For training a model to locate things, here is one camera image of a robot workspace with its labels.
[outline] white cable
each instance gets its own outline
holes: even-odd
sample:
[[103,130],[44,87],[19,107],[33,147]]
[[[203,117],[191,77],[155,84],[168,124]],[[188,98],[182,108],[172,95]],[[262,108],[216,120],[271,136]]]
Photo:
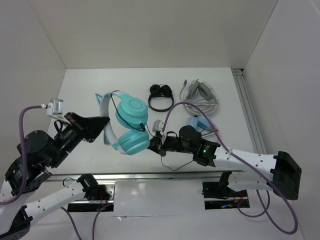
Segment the white cable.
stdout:
[[[188,85],[188,87],[186,88],[186,90],[184,91],[183,93],[183,90],[185,89],[185,85],[183,85],[181,91],[180,91],[180,94],[179,94],[179,97],[180,97],[180,100],[181,102],[189,102],[191,104],[194,104],[196,105],[198,108],[200,108],[206,115],[210,115],[212,114],[216,109],[217,109],[217,106],[218,106],[218,100],[214,94],[214,91],[213,89],[211,89],[211,92],[212,92],[212,95],[213,95],[213,98],[210,100],[210,101],[207,101],[205,99],[198,99],[198,100],[192,100],[192,99],[187,99],[186,97],[186,93],[188,93],[188,88],[190,86],[190,84]],[[201,112],[199,112],[195,107],[191,106],[191,105],[186,105],[184,104],[183,105],[184,107],[184,110],[186,110],[186,112],[188,114],[190,114],[191,116],[201,116]]]

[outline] white wall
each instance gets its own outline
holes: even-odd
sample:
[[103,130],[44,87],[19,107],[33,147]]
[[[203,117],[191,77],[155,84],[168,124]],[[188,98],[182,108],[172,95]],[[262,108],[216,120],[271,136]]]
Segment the white wall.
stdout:
[[302,167],[294,202],[306,240],[319,238],[319,0],[279,0],[245,69],[267,150],[288,151]]
[[[0,180],[19,156],[18,119],[30,105],[58,96],[65,67],[27,0],[0,1]],[[49,117],[34,110],[24,130],[48,130]]]
[[30,0],[68,69],[243,68],[278,0]]

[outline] purple cable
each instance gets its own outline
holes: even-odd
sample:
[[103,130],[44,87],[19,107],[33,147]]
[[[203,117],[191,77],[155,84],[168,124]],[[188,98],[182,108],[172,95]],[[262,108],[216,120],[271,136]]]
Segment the purple cable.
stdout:
[[[93,220],[93,225],[92,225],[92,240],[95,240],[95,226],[96,226],[96,221],[97,221],[97,218],[99,216],[99,214],[106,209],[106,207],[108,207],[111,203],[105,205],[104,207],[100,208],[99,211],[97,212],[97,214],[95,215],[95,218]],[[64,207],[61,207],[61,209],[68,215],[68,217],[70,218],[70,221],[72,223],[72,226],[74,228],[74,231],[75,231],[75,234],[76,236],[78,237],[79,240],[83,240],[78,232],[78,229],[77,229],[77,226],[75,224],[75,221],[74,219],[72,218],[71,214],[68,212],[67,209],[65,209]]]
[[28,106],[22,110],[19,116],[19,134],[20,134],[20,143],[21,143],[21,157],[22,157],[22,184],[21,188],[17,195],[15,195],[10,200],[0,201],[1,205],[7,205],[15,202],[20,196],[24,193],[26,185],[27,185],[27,173],[28,173],[28,166],[27,166],[27,150],[26,150],[26,142],[25,142],[25,134],[24,134],[24,115],[27,111],[31,109],[40,109],[41,105],[36,106]]
[[[166,126],[167,126],[167,122],[168,122],[168,119],[169,119],[169,116],[170,116],[170,113],[172,112],[172,110],[178,106],[178,105],[181,105],[181,104],[187,104],[187,105],[191,105],[193,106],[194,108],[196,108],[203,116],[204,118],[208,121],[208,123],[210,123],[218,141],[220,142],[220,144],[223,146],[223,148],[229,152],[229,149],[228,147],[224,144],[224,142],[222,141],[220,135],[219,135],[219,132],[218,132],[218,128],[211,122],[211,120],[208,118],[208,116],[196,105],[194,105],[193,103],[190,103],[190,102],[186,102],[186,101],[182,101],[182,102],[178,102],[176,104],[174,104],[168,114],[166,115],[166,118],[165,118],[165,121],[164,121],[164,125],[163,125],[163,131],[166,129]],[[286,197],[284,196],[284,194],[272,183],[272,181],[270,181],[265,175],[263,175],[263,173],[261,171],[259,171],[258,169],[256,169],[255,167],[251,166],[251,164],[249,164],[248,162],[246,162],[244,159],[242,159],[241,157],[239,157],[238,155],[234,154],[234,153],[231,153],[231,156],[235,157],[236,159],[238,159],[240,162],[242,162],[243,164],[245,164],[246,166],[248,166],[249,168],[251,168],[252,170],[254,170],[257,174],[259,174],[267,183],[268,185],[283,199],[283,201],[285,202],[285,204],[288,206],[292,216],[293,216],[293,220],[294,220],[294,227],[293,227],[293,230],[292,231],[286,231],[284,229],[282,229],[281,227],[279,227],[275,221],[271,218],[271,216],[269,215],[268,213],[268,209],[265,207],[262,199],[260,198],[260,202],[263,206],[263,208],[265,209],[265,213],[267,214],[268,218],[270,219],[270,221],[273,223],[273,225],[279,229],[282,233],[284,234],[288,234],[288,235],[292,235],[292,234],[295,234],[298,230],[298,217],[295,213],[295,210],[293,209],[293,207],[290,205],[290,203],[288,202],[288,200],[286,199]]]
[[[256,194],[258,194],[258,198],[259,198],[260,202],[263,203],[259,190],[256,191]],[[244,200],[242,200],[241,202],[238,203],[237,208],[238,208],[239,212],[240,212],[242,215],[245,215],[245,216],[248,217],[248,218],[258,218],[258,217],[261,217],[263,214],[265,214],[265,213],[268,211],[268,208],[270,207],[270,194],[269,194],[268,191],[266,191],[266,194],[267,194],[267,196],[268,196],[268,203],[267,203],[266,207],[263,208],[263,209],[264,209],[263,212],[259,213],[258,215],[249,215],[249,214],[244,213],[244,212],[240,209],[240,205],[241,205],[244,201],[246,201],[246,199],[244,199]]]

